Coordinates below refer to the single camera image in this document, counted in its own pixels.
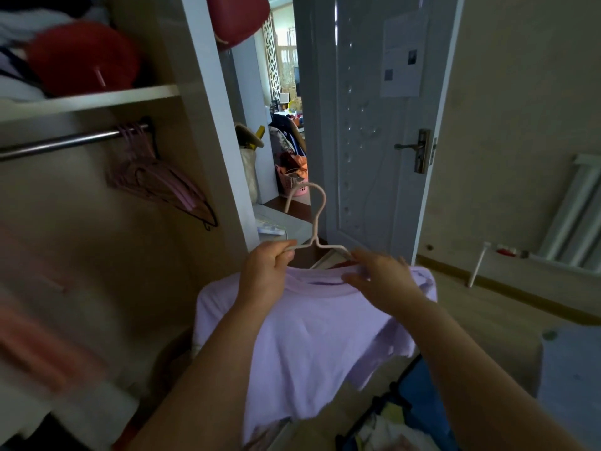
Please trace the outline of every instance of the hand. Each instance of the hand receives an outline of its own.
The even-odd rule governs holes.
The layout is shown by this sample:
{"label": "hand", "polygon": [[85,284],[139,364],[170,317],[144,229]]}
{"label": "hand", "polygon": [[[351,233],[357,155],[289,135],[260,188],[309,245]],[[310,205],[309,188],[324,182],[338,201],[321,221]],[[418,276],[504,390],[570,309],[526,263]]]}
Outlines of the hand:
{"label": "hand", "polygon": [[250,252],[242,266],[236,304],[258,306],[266,313],[284,292],[286,266],[295,257],[284,251],[296,240],[263,242]]}
{"label": "hand", "polygon": [[357,288],[365,298],[388,315],[402,312],[403,306],[424,298],[404,259],[356,249],[353,257],[367,268],[370,279],[358,273],[347,273],[342,280]]}

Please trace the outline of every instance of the door lock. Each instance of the door lock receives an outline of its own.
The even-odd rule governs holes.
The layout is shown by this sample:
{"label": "door lock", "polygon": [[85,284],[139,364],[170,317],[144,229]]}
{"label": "door lock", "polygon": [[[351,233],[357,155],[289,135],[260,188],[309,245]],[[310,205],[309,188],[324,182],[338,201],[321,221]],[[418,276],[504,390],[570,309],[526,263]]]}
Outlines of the door lock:
{"label": "door lock", "polygon": [[396,150],[403,150],[405,148],[412,148],[415,150],[415,167],[414,171],[418,174],[425,174],[428,172],[430,166],[430,157],[432,156],[432,143],[430,142],[430,134],[432,132],[428,129],[422,128],[419,130],[417,136],[417,143],[394,144]]}

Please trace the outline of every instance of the white wire hanger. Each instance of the white wire hanger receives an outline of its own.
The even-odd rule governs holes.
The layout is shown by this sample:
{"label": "white wire hanger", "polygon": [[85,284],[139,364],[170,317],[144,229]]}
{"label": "white wire hanger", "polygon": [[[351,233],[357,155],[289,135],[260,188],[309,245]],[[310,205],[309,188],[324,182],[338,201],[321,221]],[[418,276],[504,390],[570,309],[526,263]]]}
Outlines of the white wire hanger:
{"label": "white wire hanger", "polygon": [[319,207],[319,210],[317,211],[317,213],[315,214],[315,217],[313,218],[313,235],[308,243],[304,243],[302,245],[291,246],[291,247],[288,247],[286,250],[296,250],[298,248],[309,248],[313,245],[313,243],[315,243],[315,245],[317,245],[319,248],[333,248],[334,250],[341,250],[346,256],[349,257],[349,259],[353,259],[353,256],[350,254],[350,251],[343,245],[322,245],[319,242],[319,237],[317,236],[317,228],[319,227],[319,214],[326,207],[326,192],[317,183],[299,182],[294,187],[292,187],[292,189],[290,190],[290,193],[288,193],[288,199],[286,200],[286,207],[284,207],[284,213],[288,213],[288,210],[290,208],[290,201],[292,200],[292,196],[294,196],[294,194],[296,193],[296,191],[299,188],[303,188],[305,186],[317,188],[321,192],[321,196],[323,196],[323,201],[321,202],[321,206]]}

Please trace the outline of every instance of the closet rod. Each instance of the closet rod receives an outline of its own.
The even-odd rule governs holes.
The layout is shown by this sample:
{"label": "closet rod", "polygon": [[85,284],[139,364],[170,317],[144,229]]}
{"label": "closet rod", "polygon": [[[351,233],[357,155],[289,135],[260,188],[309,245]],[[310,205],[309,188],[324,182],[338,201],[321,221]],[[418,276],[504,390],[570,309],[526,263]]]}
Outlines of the closet rod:
{"label": "closet rod", "polygon": [[[138,126],[145,132],[152,130],[152,122],[150,122],[148,118],[140,121]],[[136,132],[134,128],[129,126],[126,129],[132,134],[135,134]],[[116,139],[117,137],[121,137],[121,132],[118,129],[113,128],[112,130],[96,131],[86,135],[71,135],[55,137],[54,139],[47,139],[36,143],[22,143],[20,145],[13,145],[12,147],[0,149],[0,162],[69,147],[77,147],[78,145],[85,145],[87,143],[99,143],[109,139]]]}

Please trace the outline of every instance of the radiator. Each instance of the radiator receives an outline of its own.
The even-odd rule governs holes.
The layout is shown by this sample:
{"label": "radiator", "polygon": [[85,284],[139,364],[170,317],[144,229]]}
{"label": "radiator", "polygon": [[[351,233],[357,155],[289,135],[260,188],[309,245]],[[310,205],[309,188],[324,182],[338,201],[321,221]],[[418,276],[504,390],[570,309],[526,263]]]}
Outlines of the radiator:
{"label": "radiator", "polygon": [[578,155],[578,167],[537,258],[601,273],[601,156]]}

